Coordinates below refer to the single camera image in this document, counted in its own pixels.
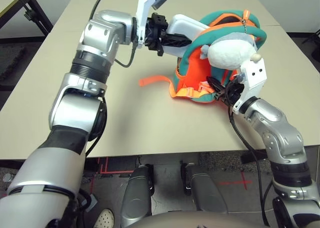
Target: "orange strap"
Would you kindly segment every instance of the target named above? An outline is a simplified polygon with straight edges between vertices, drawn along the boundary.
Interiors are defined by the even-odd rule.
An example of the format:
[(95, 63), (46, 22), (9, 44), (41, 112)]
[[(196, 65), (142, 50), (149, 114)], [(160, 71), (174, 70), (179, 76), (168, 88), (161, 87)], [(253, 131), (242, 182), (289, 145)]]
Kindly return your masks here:
[(199, 84), (199, 89), (195, 90), (192, 87), (189, 88), (181, 88), (179, 89), (177, 92), (175, 92), (175, 88), (174, 88), (174, 84), (172, 83), (172, 81), (167, 78), (166, 76), (162, 76), (162, 75), (157, 75), (157, 76), (152, 76), (152, 77), (148, 77), (148, 78), (144, 78), (144, 79), (140, 79), (139, 80), (139, 85), (145, 86), (145, 85), (149, 85), (158, 81), (166, 81), (169, 83), (169, 93), (171, 97), (188, 97), (188, 98), (199, 98), (202, 95), (205, 94), (211, 94), (214, 92), (214, 90), (212, 88), (206, 87), (207, 85), (205, 84), (205, 82), (202, 82)]

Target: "table leg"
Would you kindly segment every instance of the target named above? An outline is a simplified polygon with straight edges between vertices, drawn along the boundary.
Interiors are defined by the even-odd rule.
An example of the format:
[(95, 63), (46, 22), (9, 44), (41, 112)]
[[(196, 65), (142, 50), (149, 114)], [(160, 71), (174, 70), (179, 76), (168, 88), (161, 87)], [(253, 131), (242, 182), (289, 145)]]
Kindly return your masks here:
[(42, 8), (40, 7), (37, 0), (29, 0), (28, 4), (32, 10), (34, 10), (37, 13), (38, 20), (42, 23), (42, 25), (45, 27), (45, 29), (50, 32), (52, 28), (54, 27), (49, 20), (49, 18), (46, 16)]

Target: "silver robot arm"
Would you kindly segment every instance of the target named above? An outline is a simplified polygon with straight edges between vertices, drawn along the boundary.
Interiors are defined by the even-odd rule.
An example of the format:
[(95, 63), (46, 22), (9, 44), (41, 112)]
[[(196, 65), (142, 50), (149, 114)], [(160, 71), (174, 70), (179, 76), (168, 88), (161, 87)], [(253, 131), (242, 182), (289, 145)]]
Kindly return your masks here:
[(305, 227), (320, 220), (320, 196), (311, 179), (301, 134), (285, 114), (263, 99), (252, 97), (240, 111), (261, 136), (273, 172), (273, 200), (279, 227)]
[(88, 22), (52, 106), (51, 133), (24, 162), (8, 196), (0, 199), (0, 227), (69, 227), (73, 223), (85, 147), (103, 132), (107, 110), (100, 98), (118, 46), (131, 42), (133, 23), (130, 15), (113, 11), (102, 11)]

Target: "white wall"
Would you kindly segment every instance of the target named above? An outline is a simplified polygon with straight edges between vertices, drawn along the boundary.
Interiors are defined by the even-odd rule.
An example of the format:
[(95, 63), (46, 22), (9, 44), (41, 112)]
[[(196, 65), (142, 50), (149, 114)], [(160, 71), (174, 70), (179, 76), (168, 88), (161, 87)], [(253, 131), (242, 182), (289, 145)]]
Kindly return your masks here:
[(259, 1), (286, 32), (313, 33), (320, 28), (320, 0)]
[[(37, 0), (52, 24), (55, 24), (70, 0)], [(43, 36), (35, 23), (25, 17), (21, 9), (9, 22), (0, 29), (0, 38)]]
[[(37, 1), (54, 24), (70, 0)], [(260, 2), (287, 32), (315, 32), (320, 28), (320, 0), (260, 0)], [(24, 17), (24, 13), (24, 9), (21, 9), (0, 29), (0, 38), (42, 36), (42, 32)]]

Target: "black cable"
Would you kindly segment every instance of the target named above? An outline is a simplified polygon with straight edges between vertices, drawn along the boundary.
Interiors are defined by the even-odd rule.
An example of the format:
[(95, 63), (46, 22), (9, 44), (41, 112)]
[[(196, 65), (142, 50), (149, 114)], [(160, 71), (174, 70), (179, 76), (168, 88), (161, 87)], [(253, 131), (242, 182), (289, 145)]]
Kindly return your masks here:
[[(101, 0), (96, 0), (92, 10), (91, 10), (91, 13), (90, 13), (90, 17), (89, 17), (89, 20), (91, 20), (93, 17), (94, 17), (94, 14), (96, 12), (96, 9), (97, 9), (97, 6), (99, 5)], [(138, 46), (138, 41), (135, 40), (132, 42), (132, 51), (131, 51), (131, 56), (130, 56), (130, 60), (128, 62), (128, 64), (123, 64), (122, 62), (120, 62), (119, 60), (115, 59), (114, 61), (121, 65), (122, 67), (124, 68), (128, 68), (131, 64), (132, 64), (132, 61), (134, 60), (134, 57), (135, 57), (135, 53), (136, 53), (136, 49), (137, 49), (137, 46)]]
[(260, 170), (260, 164), (259, 161), (256, 157), (255, 154), (255, 149), (246, 141), (246, 139), (242, 136), (242, 134), (240, 133), (240, 131), (238, 130), (235, 120), (234, 120), (234, 113), (231, 111), (231, 102), (229, 99), (229, 88), (231, 85), (233, 85), (234, 83), (237, 82), (237, 79), (234, 79), (232, 81), (230, 81), (227, 86), (225, 87), (225, 97), (226, 100), (228, 102), (228, 116), (229, 116), (229, 121), (231, 123), (231, 126), (233, 127), (234, 131), (236, 132), (236, 134), (238, 135), (238, 137), (240, 138), (240, 140), (242, 141), (242, 143), (245, 145), (245, 147), (251, 152), (252, 156), (254, 157), (255, 163), (256, 163), (256, 169), (257, 169), (257, 175), (258, 175), (258, 185), (259, 185), (259, 199), (260, 199), (260, 205), (261, 205), (261, 213), (262, 213), (262, 219), (263, 222), (266, 226), (270, 226), (267, 216), (266, 216), (266, 212), (265, 212), (265, 208), (263, 205), (263, 189), (262, 189), (262, 179), (261, 179), (261, 170)]
[(265, 192), (264, 192), (264, 195), (263, 195), (263, 198), (262, 198), (262, 206), (263, 206), (263, 210), (265, 209), (265, 205), (266, 205), (266, 199), (267, 199), (267, 195), (272, 187), (272, 180), (270, 181), (270, 183), (268, 184), (267, 188), (265, 189)]
[(82, 227), (83, 227), (83, 228), (86, 228), (85, 211), (82, 211)]
[(129, 60), (128, 64), (123, 64), (123, 63), (121, 63), (121, 62), (120, 62), (119, 60), (117, 60), (117, 59), (115, 59), (114, 61), (115, 61), (117, 64), (121, 65), (122, 67), (128, 68), (128, 67), (132, 64), (132, 61), (134, 60), (137, 46), (138, 46), (138, 41), (133, 41), (133, 43), (132, 43), (132, 50), (131, 50), (131, 56), (130, 56), (130, 60)]
[(96, 9), (97, 9), (100, 1), (101, 1), (101, 0), (96, 0), (95, 4), (94, 4), (94, 6), (93, 6), (93, 8), (92, 8), (92, 10), (91, 10), (89, 20), (91, 20), (91, 19), (94, 17), (95, 11), (96, 11)]
[(93, 144), (90, 146), (90, 148), (87, 150), (87, 152), (85, 153), (86, 157), (91, 153), (91, 151), (97, 145), (97, 143), (99, 142), (99, 140), (100, 140), (101, 136), (103, 135), (104, 130), (106, 128), (108, 113), (107, 113), (107, 103), (106, 103), (106, 99), (104, 97), (102, 97), (102, 102), (105, 103), (105, 117), (104, 117), (104, 121), (103, 121), (103, 125), (102, 125), (102, 131), (101, 131), (100, 135), (95, 139)]
[(79, 194), (81, 194), (84, 199), (86, 200), (86, 203), (79, 207), (79, 211), (84, 211), (91, 205), (91, 196), (83, 189), (79, 189)]

